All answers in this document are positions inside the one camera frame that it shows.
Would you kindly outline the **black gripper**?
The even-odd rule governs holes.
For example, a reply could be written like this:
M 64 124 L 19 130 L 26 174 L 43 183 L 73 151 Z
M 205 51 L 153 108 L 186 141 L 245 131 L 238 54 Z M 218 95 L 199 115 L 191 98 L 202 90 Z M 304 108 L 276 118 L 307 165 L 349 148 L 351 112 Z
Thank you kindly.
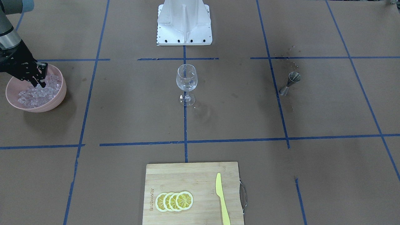
M 26 44 L 18 44 L 9 49 L 1 49 L 0 71 L 8 73 L 20 81 L 31 82 L 34 88 L 45 88 L 48 64 L 37 62 Z

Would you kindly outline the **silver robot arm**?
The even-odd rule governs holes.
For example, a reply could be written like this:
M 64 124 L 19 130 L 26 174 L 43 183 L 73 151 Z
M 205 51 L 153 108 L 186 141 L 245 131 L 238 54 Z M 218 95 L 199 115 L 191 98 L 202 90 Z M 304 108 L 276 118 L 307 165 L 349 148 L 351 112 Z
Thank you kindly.
M 34 9 L 33 0 L 0 1 L 0 71 L 33 87 L 46 86 L 47 63 L 38 62 L 11 24 L 7 15 L 22 14 Z

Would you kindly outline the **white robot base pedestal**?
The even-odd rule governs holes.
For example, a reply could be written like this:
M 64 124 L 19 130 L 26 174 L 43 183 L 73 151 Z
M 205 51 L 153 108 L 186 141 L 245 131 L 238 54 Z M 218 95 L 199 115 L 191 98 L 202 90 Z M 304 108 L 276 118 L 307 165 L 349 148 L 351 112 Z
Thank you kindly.
M 166 0 L 157 12 L 158 46 L 212 44 L 210 7 L 202 0 Z

